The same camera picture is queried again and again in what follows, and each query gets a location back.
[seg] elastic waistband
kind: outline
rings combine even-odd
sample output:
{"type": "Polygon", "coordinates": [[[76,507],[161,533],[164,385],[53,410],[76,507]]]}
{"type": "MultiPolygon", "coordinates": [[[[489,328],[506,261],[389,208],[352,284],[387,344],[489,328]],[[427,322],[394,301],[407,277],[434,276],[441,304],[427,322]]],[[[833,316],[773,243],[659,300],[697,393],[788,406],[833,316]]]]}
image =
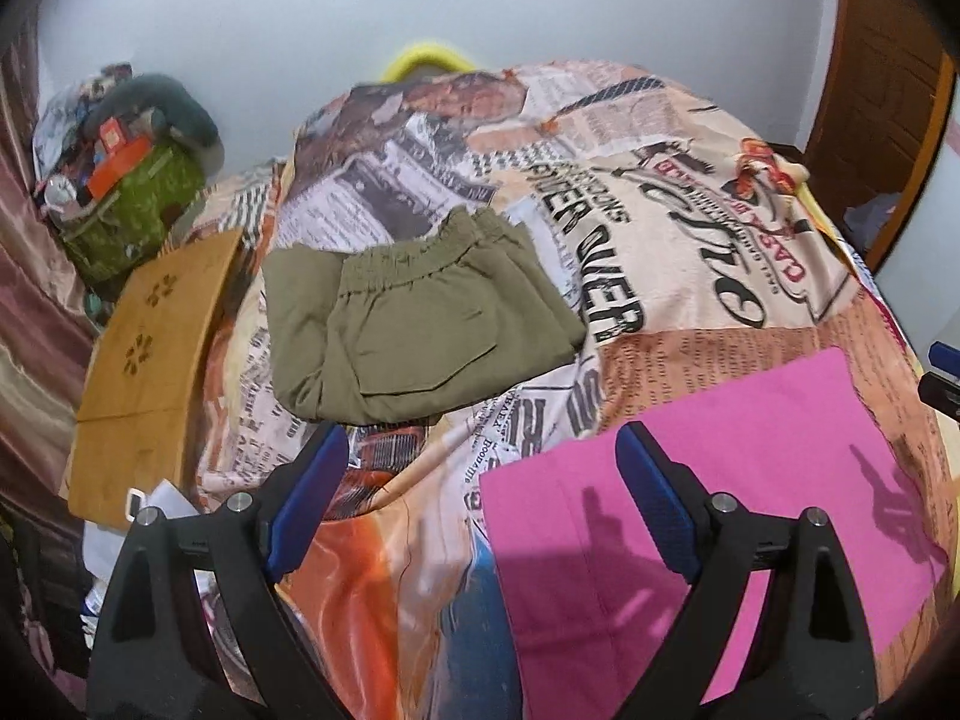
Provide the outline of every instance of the elastic waistband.
{"type": "Polygon", "coordinates": [[[490,209],[481,209],[471,217],[464,206],[458,206],[440,223],[432,238],[368,248],[350,255],[344,260],[340,295],[380,292],[435,274],[455,263],[478,242],[502,236],[502,229],[499,234],[494,232],[498,220],[490,209]]]}

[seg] green bag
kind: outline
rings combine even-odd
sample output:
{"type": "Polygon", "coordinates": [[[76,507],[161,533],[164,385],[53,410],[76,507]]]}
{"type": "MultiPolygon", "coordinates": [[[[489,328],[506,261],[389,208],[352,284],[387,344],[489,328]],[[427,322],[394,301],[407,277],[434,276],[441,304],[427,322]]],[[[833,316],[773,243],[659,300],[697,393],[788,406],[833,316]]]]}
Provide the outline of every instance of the green bag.
{"type": "Polygon", "coordinates": [[[90,215],[61,232],[83,282],[101,298],[116,299],[131,271],[157,255],[203,183],[203,170],[187,151],[172,141],[157,143],[90,215]]]}

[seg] white wall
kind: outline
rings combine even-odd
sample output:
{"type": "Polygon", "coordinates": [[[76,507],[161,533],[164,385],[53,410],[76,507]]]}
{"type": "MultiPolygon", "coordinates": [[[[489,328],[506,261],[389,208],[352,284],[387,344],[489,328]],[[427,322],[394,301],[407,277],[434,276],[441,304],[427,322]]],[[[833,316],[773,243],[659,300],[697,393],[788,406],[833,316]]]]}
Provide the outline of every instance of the white wall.
{"type": "Polygon", "coordinates": [[[820,32],[817,36],[817,47],[813,57],[813,67],[810,71],[810,86],[803,104],[803,114],[800,115],[797,138],[794,141],[794,146],[800,151],[806,151],[806,144],[810,140],[810,133],[813,132],[817,111],[820,109],[820,98],[824,95],[830,56],[833,54],[833,33],[837,26],[837,9],[840,6],[840,0],[819,0],[819,2],[820,32]]]}
{"type": "Polygon", "coordinates": [[[224,170],[238,170],[290,151],[308,114],[376,79],[405,45],[439,40],[487,67],[640,63],[795,143],[822,10],[821,0],[44,0],[42,91],[113,61],[176,76],[221,127],[224,170]]]}
{"type": "MultiPolygon", "coordinates": [[[[952,117],[960,121],[960,85],[952,117]]],[[[959,248],[960,155],[942,143],[913,215],[877,274],[877,285],[925,365],[937,338],[960,346],[960,327],[950,322],[960,309],[959,248]]]]}

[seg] bed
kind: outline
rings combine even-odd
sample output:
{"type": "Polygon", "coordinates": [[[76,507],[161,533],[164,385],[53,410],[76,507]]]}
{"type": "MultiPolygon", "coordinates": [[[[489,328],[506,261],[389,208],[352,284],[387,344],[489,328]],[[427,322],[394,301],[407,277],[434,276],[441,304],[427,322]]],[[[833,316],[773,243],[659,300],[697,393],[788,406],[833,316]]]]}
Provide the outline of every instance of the bed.
{"type": "MultiPolygon", "coordinates": [[[[208,509],[309,435],[271,389],[259,264],[273,247],[363,250],[427,234],[456,205],[490,205],[527,225],[589,327],[572,365],[496,398],[350,429],[349,471],[280,590],[356,717],[522,717],[485,470],[828,346],[845,352],[953,562],[949,465],[916,394],[916,357],[807,178],[672,81],[557,62],[357,87],[306,121],[290,160],[218,185],[174,229],[170,247],[240,225],[250,252],[206,365],[197,485],[208,509]]],[[[950,576],[878,655],[882,695],[936,630],[950,576]]],[[[208,608],[215,618],[215,598],[208,608]]],[[[232,680],[253,689],[241,668],[232,680]]]]}

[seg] back pocket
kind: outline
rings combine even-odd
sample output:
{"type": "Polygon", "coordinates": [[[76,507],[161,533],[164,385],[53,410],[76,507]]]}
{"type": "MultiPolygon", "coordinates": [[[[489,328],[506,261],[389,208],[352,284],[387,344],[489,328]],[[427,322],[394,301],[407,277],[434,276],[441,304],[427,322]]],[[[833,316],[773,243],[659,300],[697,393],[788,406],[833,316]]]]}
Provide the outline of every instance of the back pocket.
{"type": "Polygon", "coordinates": [[[354,346],[360,394],[437,389],[496,346],[491,310],[470,305],[471,295],[424,292],[434,299],[417,300],[408,290],[378,296],[354,346]]]}

